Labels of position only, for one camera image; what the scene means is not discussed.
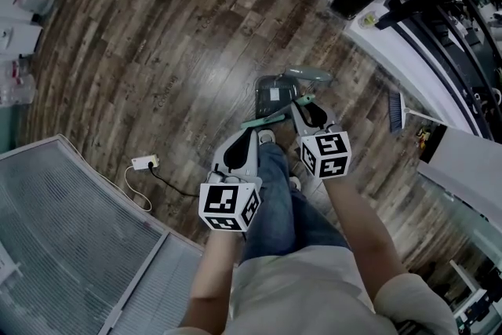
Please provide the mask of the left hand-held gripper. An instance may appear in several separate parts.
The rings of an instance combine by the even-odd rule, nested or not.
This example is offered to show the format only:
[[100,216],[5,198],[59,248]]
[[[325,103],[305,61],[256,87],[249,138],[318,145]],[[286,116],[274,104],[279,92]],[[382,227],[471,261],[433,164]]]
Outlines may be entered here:
[[211,230],[247,232],[260,208],[259,177],[227,175],[239,169],[255,173],[258,167],[257,131],[248,128],[228,137],[215,151],[213,169],[200,185],[198,215]]

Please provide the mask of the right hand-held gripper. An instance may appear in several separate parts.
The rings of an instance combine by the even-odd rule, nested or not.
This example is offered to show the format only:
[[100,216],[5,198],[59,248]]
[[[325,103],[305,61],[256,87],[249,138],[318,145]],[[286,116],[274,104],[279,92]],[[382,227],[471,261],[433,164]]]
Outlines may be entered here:
[[291,103],[291,114],[300,137],[300,160],[316,179],[331,179],[347,175],[351,163],[351,145],[347,131],[321,131],[336,125],[335,114],[316,103],[301,107]]

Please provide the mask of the green broom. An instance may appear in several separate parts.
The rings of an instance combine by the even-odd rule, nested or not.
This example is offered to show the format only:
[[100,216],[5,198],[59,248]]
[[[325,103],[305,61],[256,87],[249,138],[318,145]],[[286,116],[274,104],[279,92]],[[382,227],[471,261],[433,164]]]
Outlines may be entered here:
[[286,115],[289,113],[290,107],[293,105],[294,102],[296,102],[299,106],[306,106],[307,104],[312,103],[314,99],[315,99],[314,94],[306,94],[300,98],[297,98],[296,100],[292,100],[285,107],[280,108],[278,111],[272,113],[267,117],[254,119],[248,122],[243,122],[240,125],[240,129],[256,128],[283,121],[286,119]]

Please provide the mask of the person's left forearm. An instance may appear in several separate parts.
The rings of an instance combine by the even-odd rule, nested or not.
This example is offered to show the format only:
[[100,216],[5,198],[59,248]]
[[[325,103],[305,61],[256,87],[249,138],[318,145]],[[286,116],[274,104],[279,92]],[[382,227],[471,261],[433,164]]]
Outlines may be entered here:
[[196,328],[211,335],[224,332],[240,235],[212,231],[191,286],[181,328]]

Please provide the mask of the person's right forearm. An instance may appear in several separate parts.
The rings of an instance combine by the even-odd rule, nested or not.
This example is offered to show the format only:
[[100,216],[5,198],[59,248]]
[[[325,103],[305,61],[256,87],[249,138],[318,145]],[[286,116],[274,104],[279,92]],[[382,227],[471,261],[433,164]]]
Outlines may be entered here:
[[374,300],[388,281],[406,273],[395,244],[375,210],[346,178],[323,181],[351,247],[364,287]]

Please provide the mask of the person's blue jeans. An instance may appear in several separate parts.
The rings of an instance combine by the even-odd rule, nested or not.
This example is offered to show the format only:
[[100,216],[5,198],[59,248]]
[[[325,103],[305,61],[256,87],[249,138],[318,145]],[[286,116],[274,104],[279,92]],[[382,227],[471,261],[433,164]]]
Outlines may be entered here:
[[275,143],[259,147],[261,205],[247,231],[242,261],[285,256],[309,246],[348,248],[345,237],[290,183],[286,154]]

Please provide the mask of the white power strip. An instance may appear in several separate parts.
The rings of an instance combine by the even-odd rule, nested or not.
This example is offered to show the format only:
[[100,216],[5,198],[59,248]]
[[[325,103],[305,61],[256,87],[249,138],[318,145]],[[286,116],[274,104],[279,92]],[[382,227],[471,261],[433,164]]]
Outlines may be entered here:
[[131,163],[134,170],[152,169],[159,166],[159,158],[157,155],[147,155],[133,158]]

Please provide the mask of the dark box with yellow items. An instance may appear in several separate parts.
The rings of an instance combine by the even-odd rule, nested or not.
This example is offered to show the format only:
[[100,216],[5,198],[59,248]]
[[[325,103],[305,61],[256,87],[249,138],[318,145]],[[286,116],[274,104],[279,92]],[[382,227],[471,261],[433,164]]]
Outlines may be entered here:
[[417,132],[418,148],[420,150],[420,160],[429,163],[434,156],[447,127],[444,125],[423,126]]

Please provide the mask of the small yellow-green bottle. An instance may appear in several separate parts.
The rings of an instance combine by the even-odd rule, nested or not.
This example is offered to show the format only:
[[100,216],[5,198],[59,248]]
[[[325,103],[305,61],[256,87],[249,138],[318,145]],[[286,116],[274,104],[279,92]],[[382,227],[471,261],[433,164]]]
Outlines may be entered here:
[[364,15],[360,16],[358,19],[358,25],[361,29],[369,29],[374,27],[379,21],[376,13],[374,11],[369,11]]

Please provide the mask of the black metal railing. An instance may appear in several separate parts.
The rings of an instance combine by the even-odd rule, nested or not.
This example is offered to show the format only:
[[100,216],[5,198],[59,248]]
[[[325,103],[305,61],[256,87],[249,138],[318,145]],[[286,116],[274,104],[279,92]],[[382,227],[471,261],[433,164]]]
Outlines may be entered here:
[[[403,20],[413,20],[421,32],[428,36],[429,40],[434,43],[434,46],[442,54],[443,59],[447,59],[449,57],[448,52],[425,24],[421,15],[423,13],[429,13],[438,17],[441,24],[444,25],[453,34],[453,37],[460,43],[460,49],[467,55],[470,65],[481,81],[487,101],[487,107],[485,110],[482,109],[481,104],[475,98],[471,87],[469,87],[469,85],[466,84],[464,79],[460,76],[458,68],[455,67],[453,63],[450,63],[451,68],[455,71],[458,80],[466,89],[468,96],[471,98],[472,104],[478,111],[479,118],[482,120],[483,125],[486,126],[490,137],[497,143],[502,144],[502,97],[501,101],[497,100],[495,92],[493,91],[493,86],[489,82],[488,75],[482,69],[479,58],[477,58],[471,46],[468,45],[467,40],[462,36],[459,29],[454,24],[453,17],[446,12],[446,5],[452,1],[453,0],[409,0],[401,5],[391,7],[391,10],[388,13],[379,18],[376,23],[376,27],[383,30],[387,27],[394,27],[397,23]],[[484,21],[484,18],[482,17],[482,14],[474,0],[460,0],[460,2],[466,9],[467,15],[473,18],[474,22],[478,24],[484,35],[484,39],[488,42],[489,47],[492,50],[493,58],[497,62],[497,66],[502,68],[502,51],[499,50],[492,31],[490,30],[488,24]]]

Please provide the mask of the person's cream shirt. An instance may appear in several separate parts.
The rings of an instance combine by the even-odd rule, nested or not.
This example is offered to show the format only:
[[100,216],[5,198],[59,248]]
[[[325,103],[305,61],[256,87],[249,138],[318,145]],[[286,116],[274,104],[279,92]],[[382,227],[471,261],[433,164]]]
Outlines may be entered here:
[[309,246],[243,262],[218,335],[458,335],[449,306],[418,275],[364,289],[353,253]]

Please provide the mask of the frosted glass panel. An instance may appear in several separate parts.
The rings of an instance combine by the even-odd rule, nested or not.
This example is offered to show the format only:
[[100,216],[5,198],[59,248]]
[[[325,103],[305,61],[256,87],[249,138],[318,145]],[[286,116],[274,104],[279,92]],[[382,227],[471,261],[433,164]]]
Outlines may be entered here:
[[418,177],[428,190],[432,190],[433,196],[439,200],[454,225],[479,249],[484,247],[486,255],[489,253],[502,255],[502,232],[495,228],[485,215],[422,173],[419,173]]

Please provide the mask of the glass partition with blinds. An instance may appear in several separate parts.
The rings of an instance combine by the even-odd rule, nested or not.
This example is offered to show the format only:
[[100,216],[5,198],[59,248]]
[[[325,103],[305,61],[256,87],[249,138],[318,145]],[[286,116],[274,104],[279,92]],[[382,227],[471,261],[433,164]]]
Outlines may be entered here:
[[0,335],[164,335],[201,256],[63,138],[0,155]]

